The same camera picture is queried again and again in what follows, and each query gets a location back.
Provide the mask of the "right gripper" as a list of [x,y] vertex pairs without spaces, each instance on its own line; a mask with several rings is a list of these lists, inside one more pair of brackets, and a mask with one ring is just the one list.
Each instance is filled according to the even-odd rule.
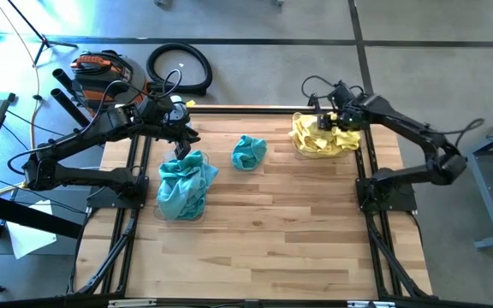
[[349,86],[342,80],[334,84],[331,92],[331,104],[335,112],[318,115],[318,128],[331,131],[340,128],[342,131],[359,131],[368,124],[368,115],[361,103],[369,97],[361,86]]

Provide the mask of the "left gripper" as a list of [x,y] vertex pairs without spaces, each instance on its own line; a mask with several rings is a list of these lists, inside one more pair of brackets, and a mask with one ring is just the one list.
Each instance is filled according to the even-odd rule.
[[184,102],[170,98],[145,98],[138,106],[141,123],[138,135],[182,136],[175,142],[174,154],[183,160],[191,151],[191,144],[200,141],[199,133],[188,126],[189,112]]

